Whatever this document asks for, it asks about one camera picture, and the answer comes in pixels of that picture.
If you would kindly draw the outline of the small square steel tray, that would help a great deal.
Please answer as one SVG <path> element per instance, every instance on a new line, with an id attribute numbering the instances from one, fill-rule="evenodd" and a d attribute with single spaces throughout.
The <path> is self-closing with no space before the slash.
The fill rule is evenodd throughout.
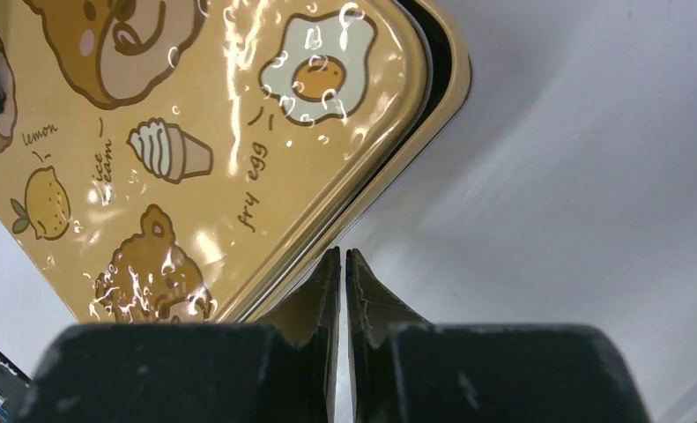
<path id="1" fill-rule="evenodd" d="M 0 1 L 0 222 L 81 322 L 216 322 L 414 124 L 395 1 Z"/>

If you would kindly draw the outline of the gold chocolate box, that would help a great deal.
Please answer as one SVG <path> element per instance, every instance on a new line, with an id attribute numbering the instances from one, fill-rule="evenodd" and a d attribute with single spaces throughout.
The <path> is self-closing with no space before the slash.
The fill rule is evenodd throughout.
<path id="1" fill-rule="evenodd" d="M 410 166 L 459 113 L 473 82 L 472 64 L 463 55 L 462 32 L 435 1 L 395 1 L 425 49 L 427 77 L 424 99 L 403 137 L 381 165 L 364 181 L 361 190 L 319 233 L 288 272 L 242 310 L 228 315 L 229 322 L 246 322 L 264 316 L 306 284 L 323 253 L 335 247 L 384 191 Z"/>

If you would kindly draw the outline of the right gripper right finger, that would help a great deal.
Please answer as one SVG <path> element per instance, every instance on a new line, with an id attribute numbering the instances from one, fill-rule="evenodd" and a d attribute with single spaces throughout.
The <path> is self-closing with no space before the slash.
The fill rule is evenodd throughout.
<path id="1" fill-rule="evenodd" d="M 589 325 L 434 324 L 364 256 L 345 259 L 358 422 L 647 422 L 613 342 Z"/>

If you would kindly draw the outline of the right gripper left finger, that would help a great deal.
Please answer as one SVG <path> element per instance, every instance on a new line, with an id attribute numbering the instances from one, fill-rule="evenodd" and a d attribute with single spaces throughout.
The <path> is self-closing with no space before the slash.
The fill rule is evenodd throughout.
<path id="1" fill-rule="evenodd" d="M 341 253 L 251 323 L 88 323 L 44 353 L 18 422 L 330 422 Z"/>

